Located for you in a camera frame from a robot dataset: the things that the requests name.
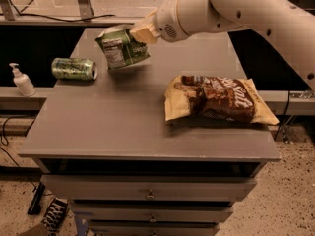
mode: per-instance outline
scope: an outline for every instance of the snack bag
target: snack bag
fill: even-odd
[[[165,98],[166,121],[199,115],[246,123],[279,122],[252,80],[178,76],[168,85]]]
[[[145,43],[137,42],[130,34],[132,26],[119,25],[105,29],[95,40],[107,59],[108,69],[118,69],[150,57]]]

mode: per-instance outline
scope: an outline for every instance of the pump dispenser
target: pump dispenser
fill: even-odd
[[[36,93],[36,89],[33,86],[29,76],[21,73],[20,65],[16,63],[10,63],[10,67],[12,67],[12,73],[14,74],[13,82],[20,90],[23,96],[32,96]]]

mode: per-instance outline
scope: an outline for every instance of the speckled floor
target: speckled floor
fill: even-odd
[[[282,160],[268,163],[258,174],[258,185],[250,195],[234,205],[234,214],[222,224],[219,236],[314,236],[315,235],[315,149],[305,125],[289,127],[290,144],[277,137]],[[27,159],[15,156],[23,137],[9,137],[6,149],[22,166],[34,166]],[[3,166],[13,166],[1,152]],[[0,182],[1,235],[17,235],[40,223],[52,200],[44,196],[40,215],[27,215],[33,197],[30,182]],[[70,211],[59,235],[76,235],[73,213]]]

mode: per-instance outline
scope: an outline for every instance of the green snack bag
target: green snack bag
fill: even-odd
[[[119,25],[107,28],[95,40],[105,54],[109,70],[139,63],[150,57],[147,44],[137,42],[130,34],[131,27]]]

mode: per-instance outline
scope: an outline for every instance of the soap dispenser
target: soap dispenser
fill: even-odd
[[[32,96],[36,93],[36,89],[33,86],[28,75],[21,73],[20,65],[16,63],[10,63],[12,67],[12,72],[14,74],[13,82],[20,90],[23,96]]]

